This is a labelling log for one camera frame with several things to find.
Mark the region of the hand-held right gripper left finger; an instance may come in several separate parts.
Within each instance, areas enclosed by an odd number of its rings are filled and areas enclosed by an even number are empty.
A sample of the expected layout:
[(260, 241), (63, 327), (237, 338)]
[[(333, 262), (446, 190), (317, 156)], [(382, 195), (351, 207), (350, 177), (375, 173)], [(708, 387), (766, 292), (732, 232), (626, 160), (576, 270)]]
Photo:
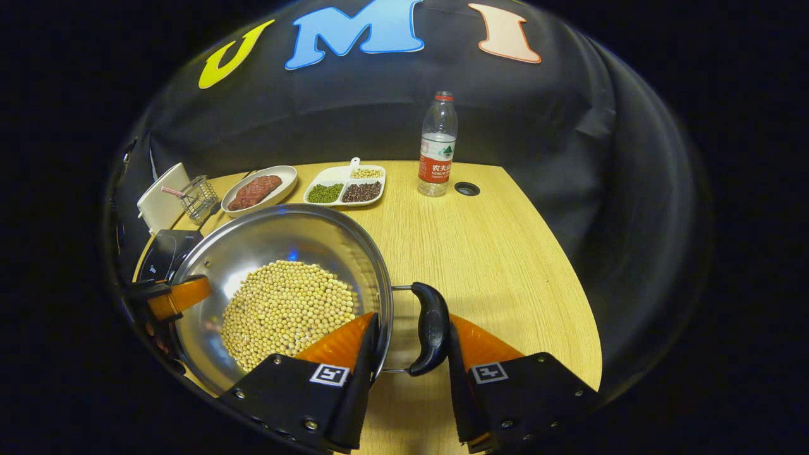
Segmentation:
[(298, 452), (358, 449), (379, 315), (342, 325), (297, 357), (269, 355), (219, 401)]

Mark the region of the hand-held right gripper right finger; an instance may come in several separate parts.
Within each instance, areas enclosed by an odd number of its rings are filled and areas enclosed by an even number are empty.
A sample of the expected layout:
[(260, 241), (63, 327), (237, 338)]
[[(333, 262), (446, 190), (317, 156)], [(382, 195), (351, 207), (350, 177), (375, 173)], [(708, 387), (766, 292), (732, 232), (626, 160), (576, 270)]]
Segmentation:
[(535, 453), (594, 411), (598, 392), (548, 352), (523, 354), (451, 315), (448, 362), (459, 442), (470, 453)]

